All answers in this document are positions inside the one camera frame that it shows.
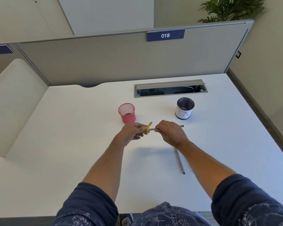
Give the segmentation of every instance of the potted plant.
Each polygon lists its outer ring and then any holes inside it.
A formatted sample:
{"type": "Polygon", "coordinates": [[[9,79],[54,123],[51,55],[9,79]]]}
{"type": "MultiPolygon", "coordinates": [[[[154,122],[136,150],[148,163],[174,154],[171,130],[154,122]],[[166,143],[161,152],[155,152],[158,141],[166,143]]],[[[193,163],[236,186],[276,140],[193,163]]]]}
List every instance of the potted plant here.
{"type": "Polygon", "coordinates": [[[198,22],[218,22],[255,18],[264,10],[264,0],[209,0],[199,10],[207,11],[208,17],[198,22]]]}

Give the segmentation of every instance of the desk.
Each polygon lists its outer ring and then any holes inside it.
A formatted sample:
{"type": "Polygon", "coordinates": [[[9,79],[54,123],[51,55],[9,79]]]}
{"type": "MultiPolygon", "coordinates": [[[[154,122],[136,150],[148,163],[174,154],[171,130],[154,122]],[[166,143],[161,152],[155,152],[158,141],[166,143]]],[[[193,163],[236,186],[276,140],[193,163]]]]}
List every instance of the desk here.
{"type": "MultiPolygon", "coordinates": [[[[0,166],[0,217],[55,215],[77,183],[103,154],[123,123],[123,103],[136,121],[162,119],[184,125],[191,141],[241,173],[283,204],[283,153],[226,74],[49,87],[0,166]],[[141,83],[202,79],[208,93],[134,98],[141,83]],[[176,102],[195,102],[189,119],[176,118],[176,102]]],[[[191,211],[211,201],[181,155],[151,132],[125,148],[116,205],[140,213],[168,201],[191,211]]]]}

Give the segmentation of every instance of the white cabinet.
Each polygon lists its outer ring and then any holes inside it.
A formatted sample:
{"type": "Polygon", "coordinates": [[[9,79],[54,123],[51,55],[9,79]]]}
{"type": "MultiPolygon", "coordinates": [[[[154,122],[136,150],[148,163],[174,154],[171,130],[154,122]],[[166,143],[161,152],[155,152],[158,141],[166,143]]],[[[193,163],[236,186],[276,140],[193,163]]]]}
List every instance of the white cabinet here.
{"type": "Polygon", "coordinates": [[[0,0],[0,43],[71,36],[57,0],[0,0]]]}

